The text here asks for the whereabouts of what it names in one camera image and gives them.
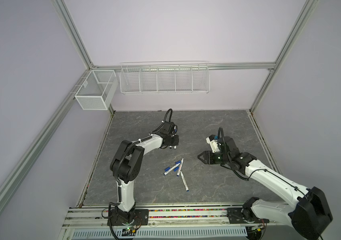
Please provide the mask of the blue white marker bottom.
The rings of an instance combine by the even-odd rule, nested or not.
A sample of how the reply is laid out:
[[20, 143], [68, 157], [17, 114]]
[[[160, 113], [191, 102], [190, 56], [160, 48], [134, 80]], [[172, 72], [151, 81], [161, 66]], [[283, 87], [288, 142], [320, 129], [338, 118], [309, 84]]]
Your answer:
[[187, 184], [187, 182], [186, 182], [185, 176], [184, 176], [184, 174], [183, 174], [182, 171], [180, 172], [180, 176], [181, 176], [181, 178], [182, 178], [182, 181], [183, 181], [183, 184], [184, 184], [184, 186], [185, 186], [186, 191], [189, 192], [189, 187], [188, 187], [188, 184]]

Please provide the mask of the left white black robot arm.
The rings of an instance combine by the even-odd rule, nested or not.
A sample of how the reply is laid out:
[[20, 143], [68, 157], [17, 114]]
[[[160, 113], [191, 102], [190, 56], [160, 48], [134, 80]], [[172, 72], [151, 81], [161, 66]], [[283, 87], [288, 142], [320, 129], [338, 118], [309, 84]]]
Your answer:
[[177, 132], [178, 126], [174, 122], [163, 121], [148, 136], [133, 142], [124, 140], [120, 143], [110, 163], [117, 185], [117, 202], [113, 205], [120, 216], [128, 219], [135, 211], [134, 181], [140, 172], [144, 155], [156, 149], [178, 146]]

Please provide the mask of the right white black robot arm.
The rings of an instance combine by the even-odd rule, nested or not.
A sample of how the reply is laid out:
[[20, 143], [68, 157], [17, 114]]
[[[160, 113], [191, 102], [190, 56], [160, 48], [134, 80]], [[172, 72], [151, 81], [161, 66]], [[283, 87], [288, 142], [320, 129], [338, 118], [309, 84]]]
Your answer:
[[198, 155], [201, 162], [229, 169], [243, 181], [255, 180], [284, 200], [278, 204], [252, 197], [243, 204], [238, 218], [248, 223], [269, 220], [284, 224], [307, 240], [322, 238], [333, 216], [321, 189], [310, 189], [282, 176], [254, 155], [240, 152], [228, 136], [210, 135], [206, 141], [211, 149]]

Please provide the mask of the white mesh box basket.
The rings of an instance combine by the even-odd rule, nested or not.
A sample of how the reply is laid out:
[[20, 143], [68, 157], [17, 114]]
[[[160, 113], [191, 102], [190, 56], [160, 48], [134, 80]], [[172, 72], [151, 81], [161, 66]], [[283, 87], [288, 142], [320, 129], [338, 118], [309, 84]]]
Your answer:
[[118, 87], [113, 70], [91, 70], [75, 94], [83, 110], [108, 111]]

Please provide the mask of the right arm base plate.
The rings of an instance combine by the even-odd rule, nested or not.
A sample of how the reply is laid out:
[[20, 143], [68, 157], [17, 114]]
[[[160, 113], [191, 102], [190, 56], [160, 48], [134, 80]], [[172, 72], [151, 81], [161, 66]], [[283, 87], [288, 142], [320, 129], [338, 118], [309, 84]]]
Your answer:
[[241, 207], [227, 208], [227, 218], [230, 224], [268, 224], [267, 219], [257, 218], [251, 210]]

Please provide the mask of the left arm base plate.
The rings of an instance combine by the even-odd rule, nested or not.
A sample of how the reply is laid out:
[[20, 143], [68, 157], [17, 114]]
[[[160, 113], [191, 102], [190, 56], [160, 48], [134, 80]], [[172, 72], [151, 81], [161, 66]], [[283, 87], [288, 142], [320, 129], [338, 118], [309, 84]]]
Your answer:
[[111, 210], [110, 218], [108, 220], [108, 225], [112, 226], [146, 226], [149, 220], [149, 210], [148, 209], [132, 209], [129, 212], [124, 212], [120, 209]]

